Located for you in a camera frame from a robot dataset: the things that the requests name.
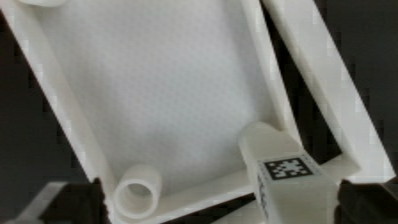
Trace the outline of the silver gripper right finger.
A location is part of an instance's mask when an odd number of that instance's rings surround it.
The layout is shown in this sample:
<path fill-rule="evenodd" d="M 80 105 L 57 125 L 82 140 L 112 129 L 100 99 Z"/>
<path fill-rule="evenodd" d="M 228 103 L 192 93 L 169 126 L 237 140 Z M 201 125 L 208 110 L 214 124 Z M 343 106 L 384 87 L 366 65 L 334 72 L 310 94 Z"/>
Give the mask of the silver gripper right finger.
<path fill-rule="evenodd" d="M 398 224 L 398 178 L 368 184 L 345 180 L 338 202 L 334 224 Z"/>

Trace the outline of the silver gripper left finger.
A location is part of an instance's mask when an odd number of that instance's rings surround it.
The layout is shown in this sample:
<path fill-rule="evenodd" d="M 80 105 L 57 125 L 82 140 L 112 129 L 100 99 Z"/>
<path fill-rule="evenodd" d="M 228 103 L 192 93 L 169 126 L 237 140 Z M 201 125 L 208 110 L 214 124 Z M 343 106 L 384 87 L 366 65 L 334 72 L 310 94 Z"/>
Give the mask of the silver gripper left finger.
<path fill-rule="evenodd" d="M 109 224 L 102 181 L 50 182 L 6 224 Z"/>

